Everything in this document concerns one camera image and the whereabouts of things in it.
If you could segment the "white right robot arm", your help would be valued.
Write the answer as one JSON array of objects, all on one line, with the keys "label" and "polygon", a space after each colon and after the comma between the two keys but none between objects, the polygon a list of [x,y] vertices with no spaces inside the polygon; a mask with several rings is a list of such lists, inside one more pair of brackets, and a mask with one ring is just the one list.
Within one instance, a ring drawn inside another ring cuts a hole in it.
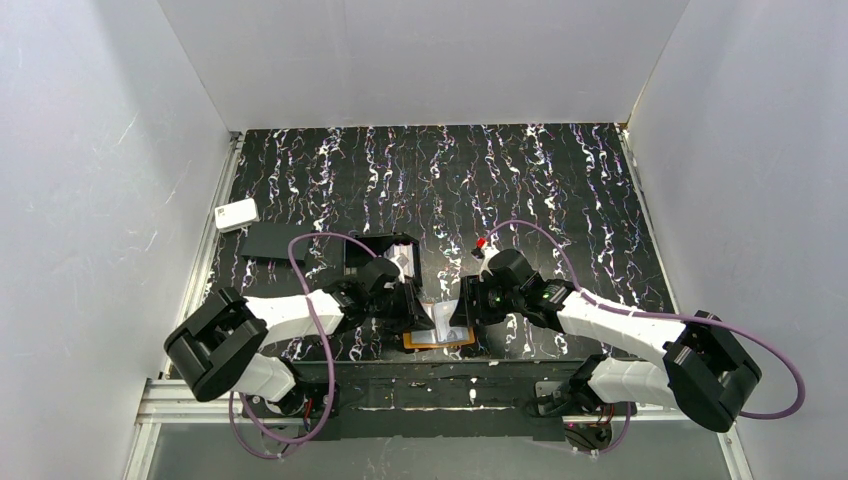
[{"label": "white right robot arm", "polygon": [[536,327],[631,354],[629,360],[587,357],[560,390],[568,407],[653,404],[725,432],[762,378],[745,348],[713,319],[661,319],[610,303],[571,281],[543,278],[515,249],[477,247],[472,254],[480,269],[463,278],[452,323],[477,327],[517,314]]}]

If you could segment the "orange leather card holder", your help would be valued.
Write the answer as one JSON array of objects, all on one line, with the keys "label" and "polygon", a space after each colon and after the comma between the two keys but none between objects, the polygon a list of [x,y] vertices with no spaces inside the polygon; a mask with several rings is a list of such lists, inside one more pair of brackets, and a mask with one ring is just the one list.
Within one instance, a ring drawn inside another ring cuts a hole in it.
[{"label": "orange leather card holder", "polygon": [[468,326],[451,326],[450,320],[458,312],[458,300],[424,303],[423,309],[434,327],[430,330],[405,332],[403,347],[407,350],[461,347],[475,342],[474,330]]}]

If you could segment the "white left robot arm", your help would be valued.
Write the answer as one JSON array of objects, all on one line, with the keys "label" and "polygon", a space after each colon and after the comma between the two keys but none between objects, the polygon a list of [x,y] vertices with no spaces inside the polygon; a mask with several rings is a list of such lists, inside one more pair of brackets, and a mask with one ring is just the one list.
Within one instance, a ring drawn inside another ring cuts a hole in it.
[{"label": "white left robot arm", "polygon": [[414,280],[397,262],[377,257],[308,294],[261,298],[221,289],[166,338],[163,348],[199,402],[229,392],[278,402],[295,388],[296,377],[282,360],[262,355],[265,346],[331,336],[367,320],[395,334],[434,326]]}]

